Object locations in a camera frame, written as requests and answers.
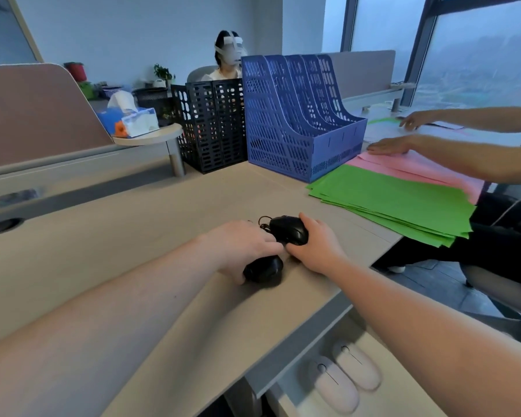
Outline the red pot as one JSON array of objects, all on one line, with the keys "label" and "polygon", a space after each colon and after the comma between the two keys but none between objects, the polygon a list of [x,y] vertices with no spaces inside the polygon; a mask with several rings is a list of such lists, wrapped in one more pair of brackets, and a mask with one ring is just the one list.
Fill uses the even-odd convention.
[{"label": "red pot", "polygon": [[64,68],[70,73],[77,83],[87,82],[88,78],[84,69],[84,64],[80,62],[66,62]]}]

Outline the black plastic file rack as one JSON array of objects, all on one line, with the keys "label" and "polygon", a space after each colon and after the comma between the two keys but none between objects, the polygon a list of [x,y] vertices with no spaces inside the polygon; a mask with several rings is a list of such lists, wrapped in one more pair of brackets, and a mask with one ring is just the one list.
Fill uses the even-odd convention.
[{"label": "black plastic file rack", "polygon": [[207,174],[248,160],[242,78],[172,85],[185,163]]}]

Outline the person's left hand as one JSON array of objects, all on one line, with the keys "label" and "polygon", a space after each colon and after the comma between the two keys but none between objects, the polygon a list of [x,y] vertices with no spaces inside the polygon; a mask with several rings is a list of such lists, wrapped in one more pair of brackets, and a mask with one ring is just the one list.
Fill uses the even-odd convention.
[{"label": "person's left hand", "polygon": [[256,240],[274,238],[249,221],[232,221],[216,227],[201,237],[207,258],[217,272],[231,278],[237,285],[245,282],[243,271],[256,256]]}]

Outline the black computer mouse with cable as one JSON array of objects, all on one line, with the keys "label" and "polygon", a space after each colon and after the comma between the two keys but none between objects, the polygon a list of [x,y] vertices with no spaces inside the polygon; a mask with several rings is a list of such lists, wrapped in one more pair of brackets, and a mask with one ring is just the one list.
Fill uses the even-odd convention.
[{"label": "black computer mouse with cable", "polygon": [[281,244],[302,246],[308,243],[308,230],[299,217],[262,216],[258,219],[258,224],[261,229],[273,235]]}]

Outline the grey office chair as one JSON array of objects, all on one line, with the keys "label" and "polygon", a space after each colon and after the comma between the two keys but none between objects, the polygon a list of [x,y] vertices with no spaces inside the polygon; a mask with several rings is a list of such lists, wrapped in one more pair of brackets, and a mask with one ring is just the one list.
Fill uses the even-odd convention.
[{"label": "grey office chair", "polygon": [[468,285],[487,295],[503,315],[473,317],[521,341],[521,284],[476,266],[460,266]]}]

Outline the person's left forearm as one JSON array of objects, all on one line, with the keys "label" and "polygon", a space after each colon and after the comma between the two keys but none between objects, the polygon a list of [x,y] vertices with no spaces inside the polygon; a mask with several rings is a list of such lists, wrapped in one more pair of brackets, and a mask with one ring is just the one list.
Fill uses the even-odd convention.
[{"label": "person's left forearm", "polygon": [[211,239],[108,281],[0,341],[0,417],[100,417],[217,270]]}]

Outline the blue plastic file rack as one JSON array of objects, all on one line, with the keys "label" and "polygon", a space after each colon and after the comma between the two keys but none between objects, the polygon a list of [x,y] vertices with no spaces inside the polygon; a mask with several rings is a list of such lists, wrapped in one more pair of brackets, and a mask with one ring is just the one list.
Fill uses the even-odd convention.
[{"label": "blue plastic file rack", "polygon": [[344,107],[326,54],[242,58],[250,163],[312,183],[361,153],[368,121]]}]

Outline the brown desk partition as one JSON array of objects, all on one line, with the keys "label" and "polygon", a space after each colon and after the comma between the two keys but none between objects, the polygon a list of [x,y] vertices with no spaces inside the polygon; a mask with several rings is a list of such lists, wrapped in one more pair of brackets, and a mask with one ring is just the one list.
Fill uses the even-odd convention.
[{"label": "brown desk partition", "polygon": [[0,65],[0,167],[113,145],[62,66]]}]

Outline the person's right forearm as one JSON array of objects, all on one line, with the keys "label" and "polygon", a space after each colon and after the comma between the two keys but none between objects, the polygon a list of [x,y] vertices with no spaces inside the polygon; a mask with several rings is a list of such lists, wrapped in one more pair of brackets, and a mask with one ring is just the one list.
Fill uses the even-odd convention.
[{"label": "person's right forearm", "polygon": [[449,417],[521,417],[521,343],[347,259],[324,274]]}]

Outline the small green plant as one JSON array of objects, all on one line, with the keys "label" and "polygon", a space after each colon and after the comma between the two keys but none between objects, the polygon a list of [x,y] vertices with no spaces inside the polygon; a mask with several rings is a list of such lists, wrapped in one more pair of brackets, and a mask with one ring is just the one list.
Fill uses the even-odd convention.
[{"label": "small green plant", "polygon": [[166,88],[169,88],[175,79],[175,75],[172,74],[167,67],[163,67],[158,63],[154,64],[153,73],[156,77],[156,81],[162,81]]}]

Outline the white shoe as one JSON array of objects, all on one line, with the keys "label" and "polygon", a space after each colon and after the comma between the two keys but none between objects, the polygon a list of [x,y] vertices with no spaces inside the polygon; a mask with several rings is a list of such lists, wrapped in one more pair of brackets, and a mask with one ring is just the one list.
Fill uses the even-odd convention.
[{"label": "white shoe", "polygon": [[351,415],[359,405],[359,393],[352,380],[326,356],[308,360],[308,378],[324,402],[336,413]]},{"label": "white shoe", "polygon": [[338,340],[332,356],[338,367],[364,391],[376,391],[382,384],[382,373],[375,362],[355,343]]}]

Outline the blue tissue box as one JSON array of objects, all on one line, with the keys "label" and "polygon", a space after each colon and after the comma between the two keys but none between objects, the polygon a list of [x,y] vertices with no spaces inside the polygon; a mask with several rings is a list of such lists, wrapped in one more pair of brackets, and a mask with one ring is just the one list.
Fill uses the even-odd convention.
[{"label": "blue tissue box", "polygon": [[96,115],[112,137],[132,139],[159,130],[155,109],[138,107],[133,94],[124,90],[114,92]]}]

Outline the black mesh basket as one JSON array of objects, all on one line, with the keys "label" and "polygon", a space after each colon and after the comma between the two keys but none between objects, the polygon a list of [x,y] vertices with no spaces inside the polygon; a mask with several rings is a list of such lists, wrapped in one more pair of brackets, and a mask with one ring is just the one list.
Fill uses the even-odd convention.
[{"label": "black mesh basket", "polygon": [[157,114],[162,114],[171,106],[171,96],[166,87],[134,89],[132,94],[141,108],[154,108]]}]

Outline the rounded desk shelf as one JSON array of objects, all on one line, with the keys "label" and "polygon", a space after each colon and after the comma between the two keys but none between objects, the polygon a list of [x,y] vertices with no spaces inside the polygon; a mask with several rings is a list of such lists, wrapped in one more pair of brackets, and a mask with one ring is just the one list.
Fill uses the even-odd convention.
[{"label": "rounded desk shelf", "polygon": [[182,135],[182,126],[180,124],[174,123],[138,137],[124,138],[111,136],[111,139],[116,145],[125,147],[139,147],[158,144],[166,145],[173,175],[176,177],[183,177],[186,175],[186,170],[183,164],[178,141]]}]

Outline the grey desk partition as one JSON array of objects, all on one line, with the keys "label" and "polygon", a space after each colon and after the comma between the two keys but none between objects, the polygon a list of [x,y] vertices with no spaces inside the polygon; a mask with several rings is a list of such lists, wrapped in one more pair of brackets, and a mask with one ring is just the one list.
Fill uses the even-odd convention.
[{"label": "grey desk partition", "polygon": [[329,54],[342,99],[390,89],[395,50]]}]

